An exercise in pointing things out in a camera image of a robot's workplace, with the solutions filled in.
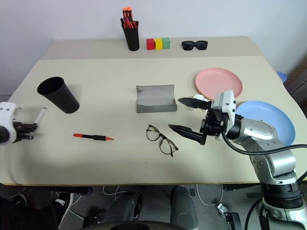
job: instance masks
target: black pen holder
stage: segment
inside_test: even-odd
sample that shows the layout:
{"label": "black pen holder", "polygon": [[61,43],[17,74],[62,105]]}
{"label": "black pen holder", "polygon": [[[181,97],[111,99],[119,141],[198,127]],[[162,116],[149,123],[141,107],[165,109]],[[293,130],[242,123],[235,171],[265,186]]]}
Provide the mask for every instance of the black pen holder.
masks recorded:
{"label": "black pen holder", "polygon": [[139,22],[137,21],[137,27],[133,29],[124,28],[122,25],[121,27],[124,30],[128,49],[131,51],[136,51],[140,48],[139,43]]}

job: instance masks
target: pen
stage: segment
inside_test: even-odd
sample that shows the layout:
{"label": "pen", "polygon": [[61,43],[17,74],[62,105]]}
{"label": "pen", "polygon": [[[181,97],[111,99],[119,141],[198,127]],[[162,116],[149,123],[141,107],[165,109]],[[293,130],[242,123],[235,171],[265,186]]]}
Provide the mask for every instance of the pen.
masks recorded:
{"label": "pen", "polygon": [[127,11],[127,8],[123,8],[123,16],[125,17],[125,16],[128,16],[127,14],[126,14],[126,11]]}
{"label": "pen", "polygon": [[138,27],[136,21],[132,20],[131,18],[129,18],[129,20],[130,20],[130,22],[131,22],[133,28]]}
{"label": "pen", "polygon": [[80,133],[74,133],[73,134],[74,137],[77,138],[90,138],[90,139],[94,139],[94,140],[114,140],[112,138],[108,138],[106,136],[100,136],[100,135],[85,135],[85,134],[80,134]]}
{"label": "pen", "polygon": [[126,8],[126,13],[127,13],[127,16],[133,20],[133,17],[132,17],[132,8],[131,7],[127,7]]}
{"label": "pen", "polygon": [[129,29],[133,29],[133,24],[131,23],[129,17],[125,16],[124,17],[124,22],[125,22],[125,26]]}

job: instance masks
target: white wall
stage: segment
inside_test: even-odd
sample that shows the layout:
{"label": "white wall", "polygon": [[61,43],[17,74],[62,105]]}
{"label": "white wall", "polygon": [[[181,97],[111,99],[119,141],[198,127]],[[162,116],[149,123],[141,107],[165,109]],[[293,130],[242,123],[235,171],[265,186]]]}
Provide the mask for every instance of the white wall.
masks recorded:
{"label": "white wall", "polygon": [[307,51],[307,0],[1,0],[0,94],[14,92],[54,39],[123,38],[125,6],[143,38],[245,35],[284,72]]}

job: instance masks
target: black cup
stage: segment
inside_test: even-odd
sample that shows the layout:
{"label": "black cup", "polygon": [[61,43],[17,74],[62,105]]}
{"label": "black cup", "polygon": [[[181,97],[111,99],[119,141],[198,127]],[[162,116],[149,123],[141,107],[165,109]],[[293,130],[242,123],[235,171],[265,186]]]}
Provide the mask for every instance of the black cup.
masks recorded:
{"label": "black cup", "polygon": [[137,51],[140,48],[139,43],[139,22],[136,21],[137,27],[133,29],[124,28],[123,25],[121,27],[124,30],[128,49],[130,51]]}
{"label": "black cup", "polygon": [[44,80],[39,84],[37,92],[67,114],[79,109],[79,103],[67,88],[63,78],[53,77]]}

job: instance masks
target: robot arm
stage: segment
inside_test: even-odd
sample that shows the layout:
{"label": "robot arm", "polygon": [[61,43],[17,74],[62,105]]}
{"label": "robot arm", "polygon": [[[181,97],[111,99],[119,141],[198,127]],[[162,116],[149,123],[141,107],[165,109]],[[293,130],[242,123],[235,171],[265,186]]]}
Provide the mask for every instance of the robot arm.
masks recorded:
{"label": "robot arm", "polygon": [[213,102],[194,98],[182,98],[179,101],[192,108],[208,109],[206,118],[201,123],[200,133],[184,126],[169,127],[202,145],[205,144],[207,135],[217,139],[222,137],[230,147],[232,144],[228,139],[241,145],[247,151],[245,153],[250,153],[246,155],[249,155],[260,181],[262,203],[268,213],[271,229],[275,229],[275,226],[281,229],[280,221],[290,221],[299,223],[307,230],[307,208],[296,181],[293,153],[284,150],[274,154],[261,154],[263,151],[284,147],[275,128],[263,121],[236,115],[236,101],[232,91],[219,93]]}
{"label": "robot arm", "polygon": [[32,140],[37,124],[46,108],[43,108],[33,124],[24,124],[14,121],[16,104],[0,103],[0,145],[9,145],[22,139]]}

